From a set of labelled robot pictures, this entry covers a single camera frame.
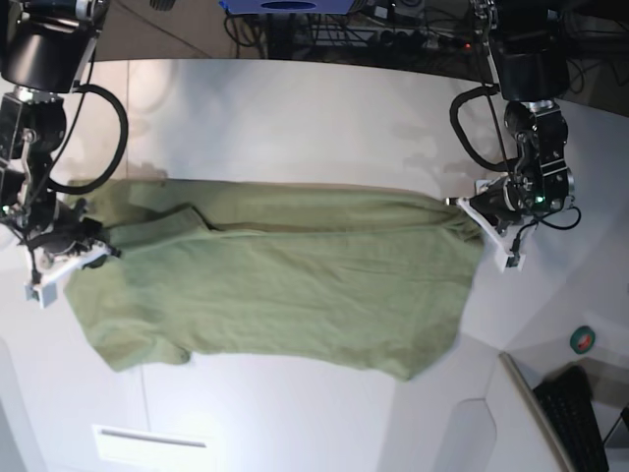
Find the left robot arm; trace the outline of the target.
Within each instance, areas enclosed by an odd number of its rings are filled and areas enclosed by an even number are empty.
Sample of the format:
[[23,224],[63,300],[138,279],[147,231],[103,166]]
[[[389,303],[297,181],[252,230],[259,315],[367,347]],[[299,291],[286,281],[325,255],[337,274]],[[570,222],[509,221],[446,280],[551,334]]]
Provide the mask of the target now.
[[[465,151],[482,168],[497,174],[471,198],[470,207],[493,229],[504,232],[530,217],[541,220],[566,209],[574,179],[565,161],[567,123],[557,99],[569,75],[559,20],[567,1],[474,1],[474,37],[492,60],[497,81],[455,97],[450,123]],[[504,129],[517,154],[491,163],[471,146],[459,121],[469,100],[501,94],[506,102]]]

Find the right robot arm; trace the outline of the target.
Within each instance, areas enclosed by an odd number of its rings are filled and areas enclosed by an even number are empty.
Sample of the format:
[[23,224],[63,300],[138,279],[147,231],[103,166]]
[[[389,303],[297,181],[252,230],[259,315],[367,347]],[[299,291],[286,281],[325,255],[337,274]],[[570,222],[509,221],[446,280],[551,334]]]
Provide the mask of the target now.
[[[91,265],[113,253],[82,196],[118,168],[129,137],[121,101],[90,82],[107,1],[4,1],[1,4],[1,224],[26,249],[33,271],[56,263]],[[76,127],[64,98],[97,95],[119,121],[114,155],[94,180],[62,185],[52,171]]]

